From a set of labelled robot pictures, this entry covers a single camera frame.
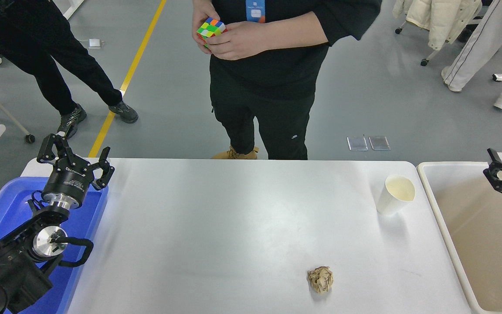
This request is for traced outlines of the person's left hand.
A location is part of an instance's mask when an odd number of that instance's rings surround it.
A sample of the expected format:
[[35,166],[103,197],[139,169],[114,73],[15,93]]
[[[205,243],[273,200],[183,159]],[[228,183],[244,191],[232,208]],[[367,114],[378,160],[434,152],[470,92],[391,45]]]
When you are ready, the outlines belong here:
[[237,22],[227,31],[205,40],[211,53],[223,60],[240,60],[275,49],[266,24]]

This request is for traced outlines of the person's right hand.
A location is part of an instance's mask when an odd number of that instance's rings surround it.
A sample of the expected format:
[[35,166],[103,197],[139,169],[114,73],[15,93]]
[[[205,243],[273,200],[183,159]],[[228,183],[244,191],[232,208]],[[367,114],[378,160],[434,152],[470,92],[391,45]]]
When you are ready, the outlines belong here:
[[207,55],[211,55],[210,49],[205,47],[205,42],[197,35],[197,30],[209,17],[220,20],[211,0],[193,0],[193,20],[191,35],[198,48]]

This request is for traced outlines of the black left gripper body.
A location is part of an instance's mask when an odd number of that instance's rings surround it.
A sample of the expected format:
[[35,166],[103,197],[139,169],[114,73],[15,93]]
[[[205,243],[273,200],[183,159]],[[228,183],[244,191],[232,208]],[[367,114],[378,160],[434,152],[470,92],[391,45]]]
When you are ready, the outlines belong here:
[[82,170],[89,165],[88,161],[68,160],[56,161],[53,171],[48,178],[42,199],[49,203],[54,195],[66,195],[74,199],[74,204],[81,205],[88,193],[90,180]]

